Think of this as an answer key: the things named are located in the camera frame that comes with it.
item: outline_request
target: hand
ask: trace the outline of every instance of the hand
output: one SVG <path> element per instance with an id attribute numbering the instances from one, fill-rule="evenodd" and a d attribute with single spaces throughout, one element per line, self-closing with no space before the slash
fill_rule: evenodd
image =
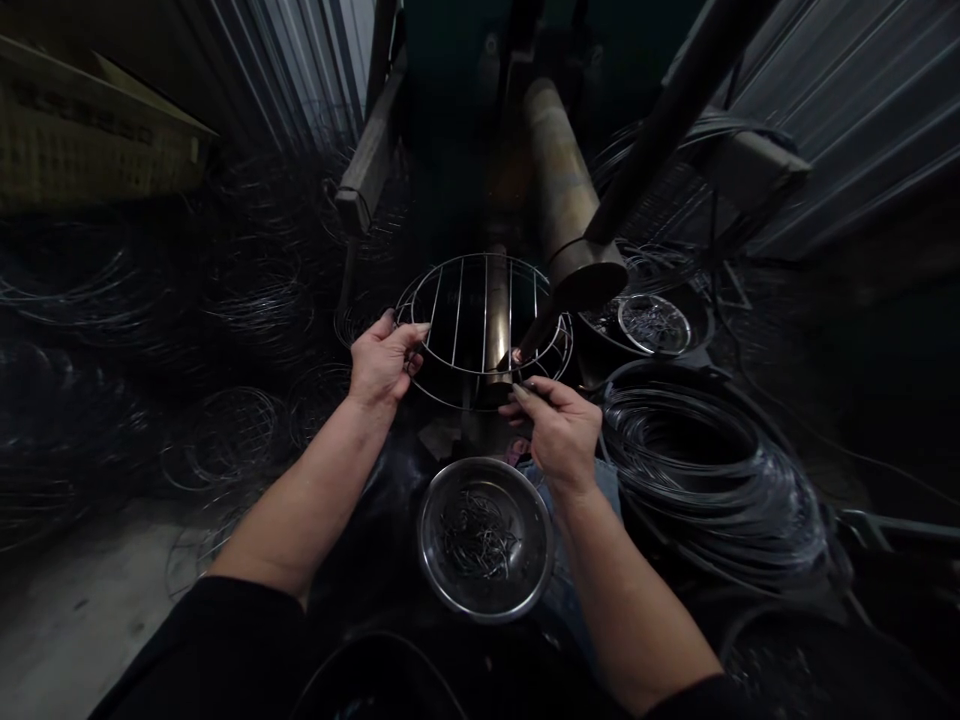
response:
<path id="1" fill-rule="evenodd" d="M 348 397 L 369 408 L 399 403 L 410 389 L 410 378 L 423 365 L 417 348 L 429 329 L 430 323 L 418 323 L 394 330 L 393 310 L 387 310 L 350 348 Z"/>
<path id="2" fill-rule="evenodd" d="M 534 377 L 527 388 L 514 384 L 513 401 L 500 408 L 518 427 L 524 415 L 533 421 L 533 460 L 551 489 L 575 495 L 596 487 L 593 455 L 600 437 L 600 408 L 556 380 Z"/>

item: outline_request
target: stainless steel bowl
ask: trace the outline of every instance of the stainless steel bowl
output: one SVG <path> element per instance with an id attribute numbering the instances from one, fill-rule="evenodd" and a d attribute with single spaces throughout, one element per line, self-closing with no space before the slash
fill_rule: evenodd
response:
<path id="1" fill-rule="evenodd" d="M 646 355 L 682 355 L 690 345 L 690 323 L 676 305 L 657 295 L 620 301 L 620 329 Z"/>
<path id="2" fill-rule="evenodd" d="M 464 577 L 444 547 L 441 516 L 465 489 L 495 504 L 517 539 L 503 577 Z M 516 469 L 492 458 L 458 460 L 437 473 L 420 510 L 418 539 L 420 566 L 440 600 L 484 625 L 522 617 L 553 572 L 553 526 L 543 498 Z"/>

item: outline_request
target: person's left hand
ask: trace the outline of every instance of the person's left hand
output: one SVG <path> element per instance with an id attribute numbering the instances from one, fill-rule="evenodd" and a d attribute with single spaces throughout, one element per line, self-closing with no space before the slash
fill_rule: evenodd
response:
<path id="1" fill-rule="evenodd" d="M 410 378 L 423 365 L 416 351 L 428 330 L 430 323 L 401 325 L 394 330 L 393 310 L 387 310 L 350 348 L 349 397 L 365 407 L 399 403 L 410 389 Z"/>

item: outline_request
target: metal pole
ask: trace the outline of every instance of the metal pole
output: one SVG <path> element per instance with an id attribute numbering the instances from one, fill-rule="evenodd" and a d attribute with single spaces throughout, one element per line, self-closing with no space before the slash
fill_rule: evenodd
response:
<path id="1" fill-rule="evenodd" d="M 550 289 L 564 310 L 603 305 L 627 283 L 620 252 L 583 234 L 599 200 L 556 86 L 535 80 L 523 100 L 540 191 L 540 238 Z"/>
<path id="2" fill-rule="evenodd" d="M 510 356 L 510 263 L 507 260 L 507 249 L 503 245 L 490 247 L 490 255 L 484 258 L 487 265 L 486 281 L 487 296 L 485 300 L 486 322 L 484 332 L 483 369 L 484 371 L 500 369 L 500 361 Z M 485 375 L 486 384 L 511 385 L 513 373 L 502 375 Z"/>
<path id="3" fill-rule="evenodd" d="M 517 356 L 521 363 L 526 363 L 530 358 L 536 356 L 537 350 L 547 339 L 552 330 L 556 329 L 557 321 L 560 319 L 560 309 L 557 308 L 553 298 L 547 298 L 547 302 L 540 308 L 540 314 L 533 320 L 533 325 L 527 330 L 523 340 L 520 341 Z M 505 370 L 510 366 L 511 356 L 504 355 L 497 370 Z"/>
<path id="4" fill-rule="evenodd" d="M 613 242 L 623 219 L 657 179 L 776 5 L 777 0 L 714 0 L 603 196 L 587 227 L 587 240 Z"/>
<path id="5" fill-rule="evenodd" d="M 373 16 L 373 42 L 370 47 L 370 74 L 367 76 L 367 96 L 364 100 L 367 118 L 387 82 L 390 41 L 393 39 L 393 20 L 396 15 L 397 0 L 377 0 Z"/>

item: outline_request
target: concrete floor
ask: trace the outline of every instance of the concrete floor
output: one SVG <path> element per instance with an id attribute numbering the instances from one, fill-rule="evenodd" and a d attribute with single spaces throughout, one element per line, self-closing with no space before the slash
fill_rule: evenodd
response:
<path id="1" fill-rule="evenodd" d="M 0 716 L 86 718 L 173 607 L 177 510 L 141 502 L 0 573 Z"/>

